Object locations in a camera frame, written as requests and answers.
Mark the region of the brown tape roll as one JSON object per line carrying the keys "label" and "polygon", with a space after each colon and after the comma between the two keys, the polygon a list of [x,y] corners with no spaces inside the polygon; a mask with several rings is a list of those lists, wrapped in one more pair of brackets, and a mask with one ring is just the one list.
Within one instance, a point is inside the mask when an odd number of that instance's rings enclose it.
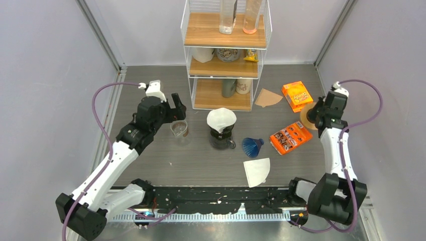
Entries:
{"label": "brown tape roll", "polygon": [[309,130],[317,131],[317,128],[315,127],[315,123],[311,123],[308,120],[307,114],[308,111],[311,110],[315,106],[316,102],[312,102],[309,104],[306,104],[300,111],[300,122]]}

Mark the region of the white paper coffee filter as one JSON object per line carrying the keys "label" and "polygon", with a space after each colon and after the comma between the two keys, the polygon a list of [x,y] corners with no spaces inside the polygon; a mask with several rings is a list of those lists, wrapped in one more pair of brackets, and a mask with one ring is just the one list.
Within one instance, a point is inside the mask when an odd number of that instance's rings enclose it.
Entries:
{"label": "white paper coffee filter", "polygon": [[211,110],[206,118],[207,125],[218,133],[222,133],[225,128],[235,124],[237,117],[235,113],[227,108]]}

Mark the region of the dark green coffee dripper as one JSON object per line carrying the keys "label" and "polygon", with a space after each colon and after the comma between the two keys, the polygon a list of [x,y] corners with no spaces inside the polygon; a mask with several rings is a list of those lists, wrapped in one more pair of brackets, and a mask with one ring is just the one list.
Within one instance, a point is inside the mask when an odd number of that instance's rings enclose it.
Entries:
{"label": "dark green coffee dripper", "polygon": [[232,136],[232,130],[234,128],[234,125],[225,127],[220,133],[215,130],[214,128],[210,127],[210,135],[218,140],[223,140],[230,138]]}

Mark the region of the blue plastic funnel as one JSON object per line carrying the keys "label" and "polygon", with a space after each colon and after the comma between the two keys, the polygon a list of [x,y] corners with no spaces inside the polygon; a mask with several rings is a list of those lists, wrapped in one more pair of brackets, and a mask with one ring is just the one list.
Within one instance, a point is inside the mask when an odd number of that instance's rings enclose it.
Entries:
{"label": "blue plastic funnel", "polygon": [[256,158],[263,145],[263,139],[244,138],[242,141],[243,152],[250,158]]}

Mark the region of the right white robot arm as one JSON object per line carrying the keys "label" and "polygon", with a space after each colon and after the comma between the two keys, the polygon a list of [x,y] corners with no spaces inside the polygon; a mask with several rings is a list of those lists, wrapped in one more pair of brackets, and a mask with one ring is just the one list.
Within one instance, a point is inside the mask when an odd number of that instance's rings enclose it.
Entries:
{"label": "right white robot arm", "polygon": [[323,146],[326,172],[313,183],[295,177],[289,183],[287,201],[307,205],[309,214],[350,225],[367,195],[367,186],[358,181],[348,150],[348,123],[342,120],[349,93],[331,90],[300,112],[301,124],[316,130]]}

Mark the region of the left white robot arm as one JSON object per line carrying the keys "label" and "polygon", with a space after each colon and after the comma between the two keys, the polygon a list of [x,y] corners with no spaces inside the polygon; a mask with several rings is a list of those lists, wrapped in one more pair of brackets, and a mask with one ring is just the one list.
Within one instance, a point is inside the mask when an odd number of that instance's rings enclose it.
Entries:
{"label": "left white robot arm", "polygon": [[186,118],[186,106],[179,94],[171,96],[174,108],[156,96],[144,97],[132,121],[121,128],[109,154],[97,168],[71,194],[61,193],[57,197],[55,205],[64,228],[85,240],[94,240],[108,220],[125,209],[137,204],[147,208],[153,204],[152,186],[140,179],[110,197],[106,194],[123,171],[153,142],[163,124]]}

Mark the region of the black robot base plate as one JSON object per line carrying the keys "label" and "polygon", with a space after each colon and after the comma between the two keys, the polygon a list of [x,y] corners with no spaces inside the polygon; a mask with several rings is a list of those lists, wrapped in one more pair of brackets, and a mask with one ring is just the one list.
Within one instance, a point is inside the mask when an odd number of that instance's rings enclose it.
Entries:
{"label": "black robot base plate", "polygon": [[304,225],[304,201],[287,187],[154,187],[128,211],[137,224],[159,222],[287,221]]}

